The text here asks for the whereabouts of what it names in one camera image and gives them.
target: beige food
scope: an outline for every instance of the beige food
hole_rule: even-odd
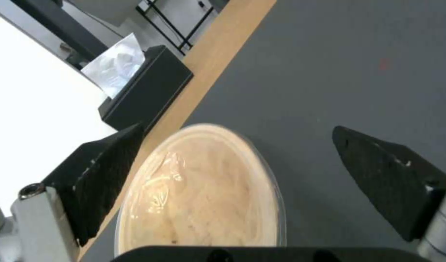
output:
[[[120,211],[118,252],[147,245],[275,246],[278,204],[251,147],[227,129],[179,131],[146,159]]]

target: bolt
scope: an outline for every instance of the bolt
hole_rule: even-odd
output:
[[[40,193],[45,192],[45,186],[42,183],[34,183],[23,187],[19,192],[19,199],[29,199],[33,196],[37,196]]]

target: screw hole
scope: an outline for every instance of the screw hole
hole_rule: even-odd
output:
[[[233,256],[223,249],[215,249],[208,255],[207,262],[234,262]]]

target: black metal frame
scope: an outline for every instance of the black metal frame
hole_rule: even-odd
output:
[[[88,61],[108,47],[52,0],[12,0]]]
[[[186,55],[186,53],[184,53],[182,51],[182,48],[187,45],[189,46],[189,49],[191,49],[193,47],[193,45],[189,42],[189,40],[191,39],[191,37],[194,35],[194,33],[198,30],[198,28],[202,25],[202,23],[207,19],[207,17],[210,15],[210,13],[213,12],[214,8],[210,7],[207,12],[203,15],[203,17],[197,22],[197,24],[192,28],[191,32],[187,35],[187,36],[183,36],[183,34],[172,24],[172,22],[163,14],[163,12],[161,12],[158,7],[156,7],[155,2],[158,0],[146,0],[146,2],[148,3],[149,7],[151,9],[153,9],[158,16],[160,16],[161,18],[163,18],[163,21],[169,25],[170,29],[173,30],[181,39],[182,42],[177,45],[175,42],[173,42],[173,40],[171,40],[155,23],[153,23],[153,21],[147,17],[147,12],[148,10],[150,10],[150,8],[148,8],[147,10],[143,10],[142,8],[140,8],[138,5],[136,6],[136,11],[145,19],[147,20],[163,37],[165,37],[166,40],[168,40],[168,42],[171,43],[171,45],[173,45],[176,50],[178,50],[178,52],[180,52],[182,55]]]

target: white tissue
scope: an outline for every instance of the white tissue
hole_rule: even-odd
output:
[[[88,63],[81,72],[113,99],[144,61],[144,53],[131,33]]]

